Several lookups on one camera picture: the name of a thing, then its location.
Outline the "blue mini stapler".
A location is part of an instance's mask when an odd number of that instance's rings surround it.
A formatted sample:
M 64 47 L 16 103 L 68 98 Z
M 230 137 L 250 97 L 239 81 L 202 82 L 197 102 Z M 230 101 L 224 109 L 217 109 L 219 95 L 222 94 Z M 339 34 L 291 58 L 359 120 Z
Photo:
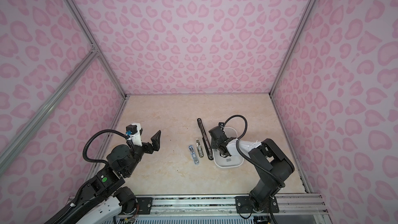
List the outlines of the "blue mini stapler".
M 195 165 L 198 165 L 200 162 L 199 162 L 199 159 L 198 159 L 198 157 L 197 157 L 197 154 L 196 154 L 196 152 L 195 152 L 195 150 L 194 150 L 194 147 L 193 147 L 192 145 L 190 145 L 188 148 L 189 148 L 191 157 L 192 157 L 192 159 L 193 159 L 193 162 L 195 163 Z

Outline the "black stapler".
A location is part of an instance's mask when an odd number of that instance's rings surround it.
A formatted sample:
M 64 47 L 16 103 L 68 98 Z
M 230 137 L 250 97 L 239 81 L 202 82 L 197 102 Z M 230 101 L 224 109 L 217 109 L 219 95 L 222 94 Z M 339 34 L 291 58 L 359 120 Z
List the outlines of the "black stapler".
M 207 157 L 208 157 L 209 160 L 214 160 L 214 155 L 213 155 L 213 152 L 212 152 L 212 149 L 211 149 L 210 141 L 209 141 L 209 139 L 207 137 L 207 134 L 206 134 L 202 119 L 198 118 L 197 119 L 197 123 L 198 123 L 198 126 L 199 126 L 201 134 L 202 134 L 202 140 L 203 140 L 203 143 L 204 143 L 204 147 L 205 147 L 205 151 L 206 151 Z

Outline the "white plastic bin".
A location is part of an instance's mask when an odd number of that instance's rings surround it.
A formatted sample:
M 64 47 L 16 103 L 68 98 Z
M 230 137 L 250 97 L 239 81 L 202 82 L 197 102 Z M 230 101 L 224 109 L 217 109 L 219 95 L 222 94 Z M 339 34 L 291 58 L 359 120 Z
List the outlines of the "white plastic bin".
M 237 138 L 238 136 L 237 131 L 233 127 L 225 127 L 224 132 L 228 138 Z M 231 141 L 228 145 L 232 145 L 232 156 L 223 157 L 219 150 L 212 149 L 214 163 L 220 169 L 238 168 L 244 163 L 243 157 L 236 150 L 236 142 Z

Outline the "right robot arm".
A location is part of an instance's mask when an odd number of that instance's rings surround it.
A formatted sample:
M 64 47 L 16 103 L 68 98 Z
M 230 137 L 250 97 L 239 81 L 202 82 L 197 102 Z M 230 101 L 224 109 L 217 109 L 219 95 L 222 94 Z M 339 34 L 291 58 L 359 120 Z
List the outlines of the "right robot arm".
M 243 141 L 241 138 L 246 132 L 247 127 L 240 136 L 228 136 L 223 125 L 209 130 L 215 163 L 223 169 L 240 167 L 244 161 L 253 165 L 259 175 L 259 181 L 247 197 L 237 198 L 237 212 L 269 213 L 276 208 L 275 195 L 285 188 L 285 181 L 295 168 L 273 140 Z

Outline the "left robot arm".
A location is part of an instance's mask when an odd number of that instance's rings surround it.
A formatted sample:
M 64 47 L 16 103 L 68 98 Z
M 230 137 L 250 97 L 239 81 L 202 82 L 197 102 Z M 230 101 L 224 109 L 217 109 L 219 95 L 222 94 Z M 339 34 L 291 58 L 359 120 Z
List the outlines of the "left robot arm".
M 125 144 L 114 148 L 106 159 L 93 159 L 88 156 L 88 150 L 93 141 L 99 136 L 112 133 L 126 140 Z M 125 179 L 131 177 L 141 162 L 144 154 L 152 154 L 161 147 L 161 131 L 151 137 L 150 143 L 134 144 L 134 138 L 141 138 L 142 130 L 137 124 L 127 126 L 126 132 L 104 129 L 95 133 L 83 148 L 83 159 L 90 163 L 102 163 L 100 169 L 92 178 L 84 182 L 77 190 L 74 198 L 58 211 L 46 223 L 48 224 L 76 224 L 91 210 L 110 199 L 115 199 L 113 205 L 122 214 L 138 214 L 140 203 L 129 187 L 124 187 Z

